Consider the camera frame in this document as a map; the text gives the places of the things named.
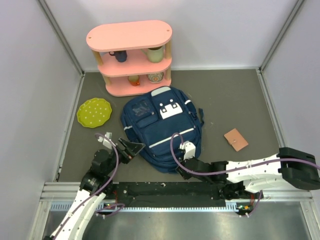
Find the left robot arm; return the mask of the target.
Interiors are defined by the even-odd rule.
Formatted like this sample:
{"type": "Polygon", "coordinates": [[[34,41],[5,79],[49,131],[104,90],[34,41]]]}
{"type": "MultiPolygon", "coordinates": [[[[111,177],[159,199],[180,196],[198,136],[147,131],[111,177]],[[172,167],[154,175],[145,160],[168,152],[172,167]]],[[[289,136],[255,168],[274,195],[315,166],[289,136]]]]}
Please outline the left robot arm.
{"type": "Polygon", "coordinates": [[[98,142],[105,147],[95,152],[91,166],[83,176],[71,207],[59,226],[44,240],[81,240],[91,218],[98,213],[100,203],[114,191],[113,178],[120,164],[128,164],[145,144],[123,138],[118,143],[111,140],[111,133],[96,133],[98,142]]]}

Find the navy blue student backpack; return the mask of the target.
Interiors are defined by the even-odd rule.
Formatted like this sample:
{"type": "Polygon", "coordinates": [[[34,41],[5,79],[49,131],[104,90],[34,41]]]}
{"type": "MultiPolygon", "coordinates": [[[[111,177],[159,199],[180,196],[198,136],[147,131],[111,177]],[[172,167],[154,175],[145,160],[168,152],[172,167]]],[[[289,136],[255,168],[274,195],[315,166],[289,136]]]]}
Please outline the navy blue student backpack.
{"type": "Polygon", "coordinates": [[[161,173],[175,173],[174,159],[183,158],[180,136],[195,145],[195,157],[201,154],[204,111],[175,87],[159,87],[131,99],[120,120],[128,140],[143,143],[140,155],[161,173]]]}

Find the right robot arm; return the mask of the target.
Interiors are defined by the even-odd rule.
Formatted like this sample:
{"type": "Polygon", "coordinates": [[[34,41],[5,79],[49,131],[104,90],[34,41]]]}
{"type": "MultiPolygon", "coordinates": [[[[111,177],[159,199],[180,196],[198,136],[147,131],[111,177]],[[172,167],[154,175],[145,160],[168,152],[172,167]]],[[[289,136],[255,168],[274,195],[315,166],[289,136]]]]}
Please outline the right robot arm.
{"type": "Polygon", "coordinates": [[[185,179],[196,178],[217,187],[226,200],[262,195],[262,191],[286,184],[305,191],[319,190],[319,165],[312,154],[290,147],[281,147],[269,157],[248,161],[207,163],[196,158],[196,146],[181,143],[181,160],[176,171],[185,179]]]}

